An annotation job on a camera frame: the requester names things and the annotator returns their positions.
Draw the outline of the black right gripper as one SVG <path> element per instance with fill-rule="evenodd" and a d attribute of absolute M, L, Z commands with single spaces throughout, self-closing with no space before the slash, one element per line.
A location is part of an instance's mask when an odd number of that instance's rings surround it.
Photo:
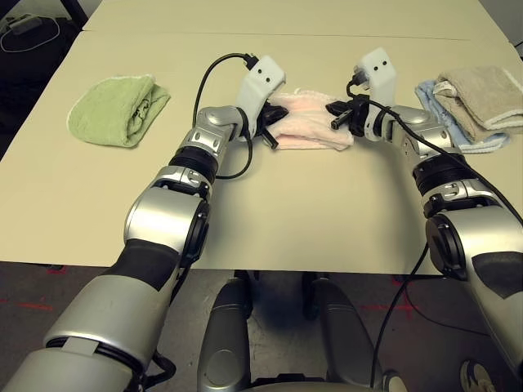
<path fill-rule="evenodd" d="M 353 136 L 364 136 L 365 123 L 369 114 L 368 95 L 359 94 L 347 102 L 334 101 L 326 104 L 325 108 L 335 116 L 330 123 L 333 130 L 340 130 L 342 126 L 347 125 Z"/>

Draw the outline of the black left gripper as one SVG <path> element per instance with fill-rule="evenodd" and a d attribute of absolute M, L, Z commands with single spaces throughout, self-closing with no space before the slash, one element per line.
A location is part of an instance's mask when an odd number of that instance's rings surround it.
<path fill-rule="evenodd" d="M 280 105 L 264 104 L 260 114 L 257 117 L 257 130 L 255 137 L 261 137 L 271 149 L 276 149 L 279 146 L 278 141 L 268 130 L 270 125 L 277 123 L 279 120 L 287 116 L 287 110 Z"/>

